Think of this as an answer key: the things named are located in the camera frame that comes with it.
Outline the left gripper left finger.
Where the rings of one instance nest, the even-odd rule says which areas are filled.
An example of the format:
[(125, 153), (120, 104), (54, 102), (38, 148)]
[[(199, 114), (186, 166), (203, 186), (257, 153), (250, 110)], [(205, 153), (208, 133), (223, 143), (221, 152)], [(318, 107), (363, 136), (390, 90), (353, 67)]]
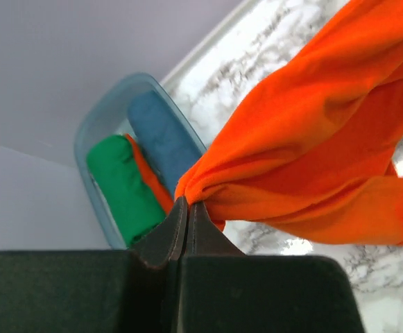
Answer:
[(184, 196), (174, 203), (169, 215), (129, 247), (139, 260), (151, 269), (161, 269), (178, 259), (184, 248), (187, 232), (188, 204)]

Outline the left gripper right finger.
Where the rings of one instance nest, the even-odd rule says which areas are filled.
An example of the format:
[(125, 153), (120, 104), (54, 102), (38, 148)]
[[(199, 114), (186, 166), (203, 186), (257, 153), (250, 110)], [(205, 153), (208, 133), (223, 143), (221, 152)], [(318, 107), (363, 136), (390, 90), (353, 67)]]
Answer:
[(187, 254), (243, 257), (241, 252), (212, 222), (203, 202), (191, 206)]

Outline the orange t shirt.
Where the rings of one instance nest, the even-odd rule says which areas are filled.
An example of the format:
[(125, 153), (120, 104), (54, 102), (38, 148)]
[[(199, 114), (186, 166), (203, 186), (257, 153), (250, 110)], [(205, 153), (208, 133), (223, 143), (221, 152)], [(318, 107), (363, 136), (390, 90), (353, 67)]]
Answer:
[(403, 246), (403, 1), (350, 1), (242, 100), (176, 196), (217, 223)]
[(173, 199), (169, 191), (159, 181), (157, 175), (149, 166), (137, 142), (129, 134), (125, 134), (124, 137), (132, 146), (133, 156), (143, 182), (151, 189), (156, 201), (160, 204), (164, 212), (168, 214), (173, 207)]

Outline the rolled green t shirt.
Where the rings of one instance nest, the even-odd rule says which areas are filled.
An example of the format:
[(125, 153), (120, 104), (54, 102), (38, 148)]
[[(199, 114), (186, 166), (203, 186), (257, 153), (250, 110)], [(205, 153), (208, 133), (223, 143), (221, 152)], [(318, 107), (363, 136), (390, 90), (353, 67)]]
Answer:
[(124, 135), (106, 137), (89, 151), (86, 161), (127, 246), (165, 219), (167, 214), (143, 182)]

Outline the rolled orange t shirt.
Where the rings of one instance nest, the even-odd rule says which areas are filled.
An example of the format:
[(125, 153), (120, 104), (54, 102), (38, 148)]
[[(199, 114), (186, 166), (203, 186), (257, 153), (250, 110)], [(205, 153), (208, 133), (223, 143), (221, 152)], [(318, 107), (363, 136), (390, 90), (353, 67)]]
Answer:
[(156, 201), (160, 204), (164, 212), (168, 214), (173, 207), (173, 199), (169, 191), (159, 181), (157, 175), (149, 166), (137, 142), (129, 134), (125, 134), (124, 137), (132, 146), (133, 156), (143, 182), (151, 189)]

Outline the rolled blue t shirt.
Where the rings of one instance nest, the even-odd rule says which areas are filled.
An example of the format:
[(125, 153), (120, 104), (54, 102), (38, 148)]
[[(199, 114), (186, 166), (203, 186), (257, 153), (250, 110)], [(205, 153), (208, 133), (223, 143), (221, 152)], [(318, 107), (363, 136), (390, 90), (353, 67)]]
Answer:
[(155, 91), (135, 97), (127, 118), (146, 157), (173, 196), (178, 181), (201, 158), (205, 147)]

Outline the clear blue plastic bin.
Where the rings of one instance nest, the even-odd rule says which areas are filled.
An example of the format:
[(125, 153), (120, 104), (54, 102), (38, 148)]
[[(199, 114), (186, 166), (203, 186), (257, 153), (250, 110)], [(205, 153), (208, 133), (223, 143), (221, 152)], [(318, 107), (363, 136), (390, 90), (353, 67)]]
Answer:
[(117, 83), (81, 123), (76, 164), (114, 249), (125, 249), (171, 211), (180, 177), (206, 151), (195, 130), (149, 74)]

